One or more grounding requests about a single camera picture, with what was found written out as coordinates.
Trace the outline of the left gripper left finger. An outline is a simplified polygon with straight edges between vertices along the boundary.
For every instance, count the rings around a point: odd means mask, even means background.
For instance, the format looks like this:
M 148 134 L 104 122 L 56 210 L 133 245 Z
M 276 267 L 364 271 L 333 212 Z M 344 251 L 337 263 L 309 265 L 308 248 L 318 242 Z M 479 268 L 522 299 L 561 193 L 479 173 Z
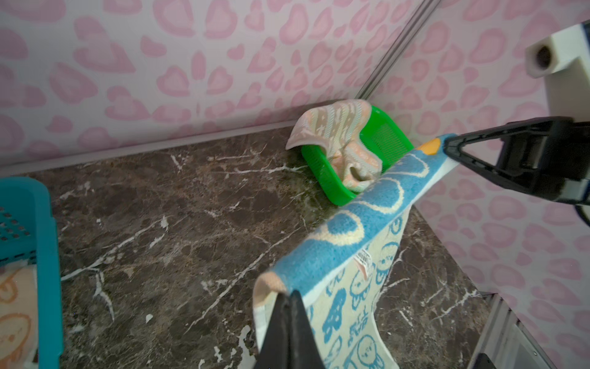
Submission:
M 279 294 L 275 301 L 264 344 L 254 368 L 290 368 L 290 329 L 290 297 Z

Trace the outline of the orange bear pattern towel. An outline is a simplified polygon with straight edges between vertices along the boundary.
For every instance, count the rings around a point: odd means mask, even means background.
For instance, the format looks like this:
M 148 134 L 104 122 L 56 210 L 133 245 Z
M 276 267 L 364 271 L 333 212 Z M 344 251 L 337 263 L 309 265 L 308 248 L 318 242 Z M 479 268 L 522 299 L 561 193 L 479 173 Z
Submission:
M 37 368 L 37 269 L 27 261 L 1 267 L 1 367 Z

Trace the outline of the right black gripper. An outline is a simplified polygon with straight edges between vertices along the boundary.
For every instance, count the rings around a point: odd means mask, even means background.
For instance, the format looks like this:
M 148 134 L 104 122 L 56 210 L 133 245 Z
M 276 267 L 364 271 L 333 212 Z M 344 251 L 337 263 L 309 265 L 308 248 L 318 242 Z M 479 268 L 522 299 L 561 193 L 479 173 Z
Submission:
M 589 123 L 566 117 L 510 122 L 445 140 L 443 150 L 505 189 L 589 204 Z

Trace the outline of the blue patterned towel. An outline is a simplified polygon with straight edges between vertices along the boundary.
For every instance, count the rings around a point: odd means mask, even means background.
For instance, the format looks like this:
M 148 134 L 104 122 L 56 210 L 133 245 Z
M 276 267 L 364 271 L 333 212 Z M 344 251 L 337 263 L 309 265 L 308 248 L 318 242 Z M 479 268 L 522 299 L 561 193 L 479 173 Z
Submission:
M 413 149 L 341 207 L 289 255 L 261 274 L 253 292 L 259 353 L 279 294 L 299 291 L 325 368 L 394 368 L 377 330 L 376 305 L 410 209 L 455 161 L 439 136 Z

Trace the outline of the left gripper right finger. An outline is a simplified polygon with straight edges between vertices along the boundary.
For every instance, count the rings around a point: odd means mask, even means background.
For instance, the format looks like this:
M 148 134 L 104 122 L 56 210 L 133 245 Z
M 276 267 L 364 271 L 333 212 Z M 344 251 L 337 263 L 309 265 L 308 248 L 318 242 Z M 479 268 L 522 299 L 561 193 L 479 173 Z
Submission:
M 289 297 L 289 368 L 325 369 L 299 291 Z

